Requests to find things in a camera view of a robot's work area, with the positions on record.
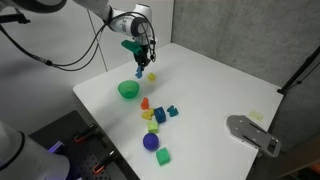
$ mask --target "gray wall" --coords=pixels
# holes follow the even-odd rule
[[[175,0],[172,33],[174,43],[282,86],[320,44],[320,1]],[[284,151],[319,132],[319,78],[320,68],[282,102],[272,133]]]

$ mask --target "white wall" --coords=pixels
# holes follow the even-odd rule
[[[151,5],[160,45],[169,43],[173,0],[111,0],[110,4],[118,9],[131,10],[136,2]],[[6,9],[1,15],[10,12],[13,11]],[[79,58],[94,37],[87,11],[72,1],[54,14],[24,13],[32,21],[30,24],[10,23],[4,27],[23,47],[56,63]],[[101,21],[93,14],[92,18],[97,30]],[[132,54],[120,45],[125,38],[105,30],[101,47],[109,69],[133,60]],[[81,109],[82,105],[72,92],[73,86],[105,71],[100,53],[79,72],[46,67],[25,56],[0,34],[0,120],[28,134],[34,132],[72,110]]]

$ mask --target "tabletop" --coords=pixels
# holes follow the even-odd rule
[[[157,50],[157,61],[141,79],[136,68],[129,62],[76,85],[74,92],[139,178],[245,179],[258,151],[232,137],[226,119],[254,110],[263,119],[253,121],[268,130],[283,98],[279,87],[173,43]],[[148,80],[150,72],[155,82]],[[140,84],[136,99],[118,93],[125,80]],[[174,105],[179,111],[159,125],[160,148],[171,156],[163,166],[142,143],[148,122],[141,118],[143,97],[152,108]]]

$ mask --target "blue ball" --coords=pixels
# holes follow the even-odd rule
[[[153,133],[148,133],[143,138],[143,145],[149,151],[157,150],[159,147],[159,138]]]

